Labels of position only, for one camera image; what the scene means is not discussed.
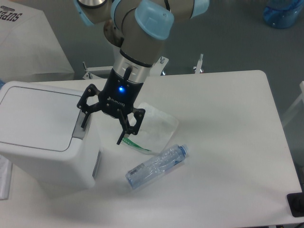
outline white table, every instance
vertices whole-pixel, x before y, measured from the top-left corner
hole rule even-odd
[[[84,90],[105,80],[48,82]],[[303,222],[286,195],[301,188],[261,71],[147,78],[135,103],[180,121],[169,142],[189,156],[165,176],[130,190],[126,172],[147,160],[123,145],[119,121],[96,113],[105,150],[96,186],[76,191],[39,183],[14,166],[1,227],[238,228]]]

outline white box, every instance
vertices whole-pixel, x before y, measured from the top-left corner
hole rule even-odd
[[[93,119],[85,128],[81,91],[22,82],[0,90],[0,154],[40,181],[90,188],[100,157]]]

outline crushed plastic bottle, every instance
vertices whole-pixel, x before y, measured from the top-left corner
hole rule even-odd
[[[128,171],[125,177],[131,187],[136,189],[185,160],[187,150],[186,145],[179,146],[176,144]]]

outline gray floor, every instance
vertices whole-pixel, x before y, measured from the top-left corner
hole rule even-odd
[[[44,11],[76,78],[84,74],[83,61],[88,67],[113,65],[103,24],[86,27],[71,0],[15,1]],[[170,59],[166,72],[192,73],[200,53],[204,53],[206,73],[262,70],[282,116],[299,96],[299,84],[304,81],[304,10],[293,27],[274,29],[262,18],[266,2],[212,0],[205,14],[175,24],[163,51]]]

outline gripper logo text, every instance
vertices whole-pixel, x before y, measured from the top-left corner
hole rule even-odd
[[[118,103],[119,105],[121,105],[121,106],[125,106],[125,104],[124,103],[122,103],[122,102],[119,102],[119,101],[116,101],[116,100],[114,100],[113,98],[111,98],[111,97],[109,97],[108,99],[107,99],[108,101],[113,101],[113,102],[115,102],[115,103]]]

